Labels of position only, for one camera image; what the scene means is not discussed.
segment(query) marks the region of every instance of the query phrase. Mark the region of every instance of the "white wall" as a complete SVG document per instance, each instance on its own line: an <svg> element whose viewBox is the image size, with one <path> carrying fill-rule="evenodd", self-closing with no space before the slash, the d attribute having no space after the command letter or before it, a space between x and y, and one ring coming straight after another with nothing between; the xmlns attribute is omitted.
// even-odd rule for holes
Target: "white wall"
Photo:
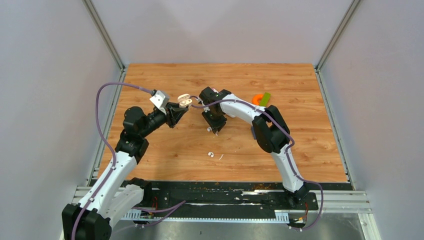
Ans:
<svg viewBox="0 0 424 240"><path fill-rule="evenodd" d="M423 238L423 12L422 0L363 0L322 71L384 240Z"/></svg>
<svg viewBox="0 0 424 240"><path fill-rule="evenodd" d="M317 64L351 2L92 1L126 64Z"/></svg>
<svg viewBox="0 0 424 240"><path fill-rule="evenodd" d="M0 36L0 239L59 239L119 71L80 0L2 0Z"/></svg>

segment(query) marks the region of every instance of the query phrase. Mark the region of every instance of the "orange object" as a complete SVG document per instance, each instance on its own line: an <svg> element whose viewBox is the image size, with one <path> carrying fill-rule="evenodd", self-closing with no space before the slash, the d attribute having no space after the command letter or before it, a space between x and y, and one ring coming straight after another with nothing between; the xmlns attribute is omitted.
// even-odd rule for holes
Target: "orange object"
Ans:
<svg viewBox="0 0 424 240"><path fill-rule="evenodd" d="M259 105L259 102L262 100L262 98L264 97L263 94L257 94L253 97L252 99L252 104L254 105Z"/></svg>

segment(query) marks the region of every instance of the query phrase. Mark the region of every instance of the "wooden table surface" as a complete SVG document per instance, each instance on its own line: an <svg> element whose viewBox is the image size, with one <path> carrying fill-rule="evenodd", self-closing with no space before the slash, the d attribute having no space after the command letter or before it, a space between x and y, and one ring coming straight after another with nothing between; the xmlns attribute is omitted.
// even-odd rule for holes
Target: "wooden table surface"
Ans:
<svg viewBox="0 0 424 240"><path fill-rule="evenodd" d="M347 181L311 64L131 64L125 82L165 91L170 102L177 102L177 97L185 93L198 96L208 86L229 90L248 102L256 94L268 92L268 105L278 107L295 139L292 152L302 176L317 182ZM149 97L140 90L122 88L108 136L113 147L123 129L125 110L139 106L150 113L153 104ZM163 125L149 135L150 145L127 179L282 180L273 158L253 139L249 124L227 117L227 124L215 136L207 132L208 124L201 113L200 109L190 108L174 129ZM111 157L107 149L100 173Z"/></svg>

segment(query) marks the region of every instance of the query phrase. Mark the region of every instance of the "vertical metal pole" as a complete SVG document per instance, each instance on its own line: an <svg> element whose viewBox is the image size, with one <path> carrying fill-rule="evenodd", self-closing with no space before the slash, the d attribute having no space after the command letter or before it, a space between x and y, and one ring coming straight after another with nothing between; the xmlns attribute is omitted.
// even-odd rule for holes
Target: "vertical metal pole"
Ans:
<svg viewBox="0 0 424 240"><path fill-rule="evenodd" d="M95 26L97 27L98 31L100 32L101 37L104 40L104 43L106 44L107 48L110 51L110 54L112 54L113 59L115 60L116 64L118 65L121 72L124 71L125 65L122 62L121 57L118 54L118 51L116 50L114 44L112 43L111 38L109 37L108 32L106 31L105 26L102 23L102 20L99 17L99 14L96 11L96 8L94 7L91 0L82 0L85 7L87 8L88 13L90 14Z"/></svg>
<svg viewBox="0 0 424 240"><path fill-rule="evenodd" d="M316 65L316 70L320 71L324 64L326 63L327 59L329 58L334 46L336 45L337 41L339 40L340 36L342 35L343 31L345 30L347 24L349 23L349 20L351 19L352 15L354 14L355 10L357 9L359 3L361 0L353 0L350 4L349 8L347 9L346 13L344 14L343 19L341 20L340 24L337 27L337 30L335 31L334 35L332 36L330 42L327 45L327 48L325 49L324 53L322 54L321 58L319 59L318 64Z"/></svg>

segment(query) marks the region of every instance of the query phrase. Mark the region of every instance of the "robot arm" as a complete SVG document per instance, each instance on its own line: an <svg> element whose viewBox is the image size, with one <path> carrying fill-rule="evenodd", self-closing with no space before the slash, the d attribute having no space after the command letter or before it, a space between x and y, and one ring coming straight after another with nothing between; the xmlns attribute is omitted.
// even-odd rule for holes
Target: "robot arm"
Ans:
<svg viewBox="0 0 424 240"><path fill-rule="evenodd" d="M90 202L76 230L76 240L109 239L117 222L135 205L152 198L152 184L133 178L124 191L115 197L128 174L145 154L149 142L146 137L163 124L173 128L189 110L180 103L168 102L169 96L155 91L150 98L155 108L144 114L138 106L125 111L123 130L116 145L116 164L111 160L105 172L77 205L67 204L62 211L63 233L71 239L72 229L82 207Z"/></svg>
<svg viewBox="0 0 424 240"><path fill-rule="evenodd" d="M226 100L206 107L203 110L204 112L202 112L204 119L211 127L213 133L219 132L226 124L227 119L224 117L225 114L230 117L238 117L253 126L257 143L265 152L271 154L277 165L282 177L283 187L293 193L292 200L295 203L301 202L308 193L308 189L305 183L293 173L289 164L289 159L285 154L285 152L287 152L290 159L293 159L292 151L288 148L289 139L274 124L268 127L267 122L270 122L270 120L264 114L260 113L268 113L286 132L290 133L278 109L273 105L270 107L263 107L249 104L255 107L255 109L252 109L246 104L237 102L243 100L225 89L218 92L207 87L199 96L204 105ZM292 164L294 170L298 173L299 171L296 163L293 161Z"/></svg>

